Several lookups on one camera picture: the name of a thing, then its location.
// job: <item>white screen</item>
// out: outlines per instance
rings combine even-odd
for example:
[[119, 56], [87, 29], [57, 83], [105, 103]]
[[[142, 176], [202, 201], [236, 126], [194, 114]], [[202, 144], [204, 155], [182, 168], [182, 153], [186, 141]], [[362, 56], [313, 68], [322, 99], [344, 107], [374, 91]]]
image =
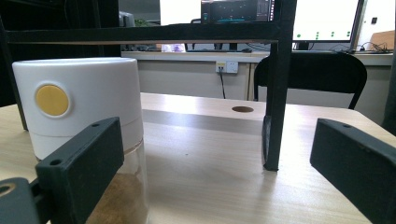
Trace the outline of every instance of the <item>white screen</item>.
[[359, 0], [297, 0], [293, 40], [349, 41]]

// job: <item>black horizontal bar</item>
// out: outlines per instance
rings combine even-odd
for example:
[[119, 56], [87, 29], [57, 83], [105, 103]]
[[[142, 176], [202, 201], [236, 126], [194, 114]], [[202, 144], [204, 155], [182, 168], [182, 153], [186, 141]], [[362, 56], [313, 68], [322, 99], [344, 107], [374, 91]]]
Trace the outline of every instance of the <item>black horizontal bar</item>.
[[177, 24], [152, 27], [7, 31], [9, 44], [117, 45], [139, 43], [271, 43], [276, 22]]

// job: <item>white cylindrical object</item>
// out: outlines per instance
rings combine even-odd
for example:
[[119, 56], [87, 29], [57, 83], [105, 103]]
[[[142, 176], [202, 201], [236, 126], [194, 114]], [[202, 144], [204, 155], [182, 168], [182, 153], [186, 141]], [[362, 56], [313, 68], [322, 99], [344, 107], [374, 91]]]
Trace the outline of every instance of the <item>white cylindrical object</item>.
[[44, 159], [88, 125], [120, 117], [124, 150], [143, 138], [137, 61], [80, 58], [12, 64], [35, 155]]

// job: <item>background desk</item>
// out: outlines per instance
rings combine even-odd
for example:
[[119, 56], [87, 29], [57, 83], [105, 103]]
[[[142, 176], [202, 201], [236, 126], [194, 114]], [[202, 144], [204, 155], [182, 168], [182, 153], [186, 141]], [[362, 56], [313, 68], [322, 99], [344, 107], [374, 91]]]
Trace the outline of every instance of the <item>background desk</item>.
[[[228, 99], [253, 99], [253, 74], [267, 52], [253, 53], [160, 53], [123, 52], [122, 57], [136, 58], [143, 92], [222, 98], [216, 61], [239, 62], [237, 74], [224, 75]], [[392, 54], [356, 54], [367, 68], [367, 83], [356, 110], [380, 124], [389, 89]], [[261, 101], [266, 89], [260, 88]], [[347, 107], [351, 96], [335, 92], [289, 90], [289, 104]]]
[[[287, 105], [279, 171], [262, 169], [265, 103], [142, 93], [151, 223], [369, 223], [309, 163], [317, 118], [396, 147], [361, 113]], [[239, 113], [234, 106], [248, 106]], [[0, 179], [35, 178], [17, 107], [0, 108]]]

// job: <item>black vertical post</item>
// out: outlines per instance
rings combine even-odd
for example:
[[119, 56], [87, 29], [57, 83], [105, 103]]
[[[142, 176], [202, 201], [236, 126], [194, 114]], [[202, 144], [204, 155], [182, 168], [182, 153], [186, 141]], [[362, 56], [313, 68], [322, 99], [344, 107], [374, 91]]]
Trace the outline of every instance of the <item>black vertical post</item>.
[[281, 7], [281, 35], [278, 42], [271, 45], [267, 106], [262, 125], [263, 167], [269, 171], [277, 171], [279, 164], [297, 1], [283, 0], [281, 4], [276, 5]]
[[23, 108], [22, 108], [20, 93], [18, 92], [17, 82], [14, 77], [14, 71], [12, 70], [13, 60], [11, 57], [11, 52], [9, 51], [9, 47], [8, 47], [7, 31], [6, 31], [6, 28], [4, 27], [1, 16], [0, 16], [0, 51], [3, 53], [3, 58], [5, 60], [4, 63], [6, 65], [6, 69], [7, 69], [7, 74], [8, 74], [9, 80], [11, 82], [12, 90], [14, 91], [14, 96], [15, 96], [15, 100], [18, 105], [18, 109], [20, 111], [23, 129], [28, 130], [27, 124], [26, 124], [26, 119], [24, 116]]

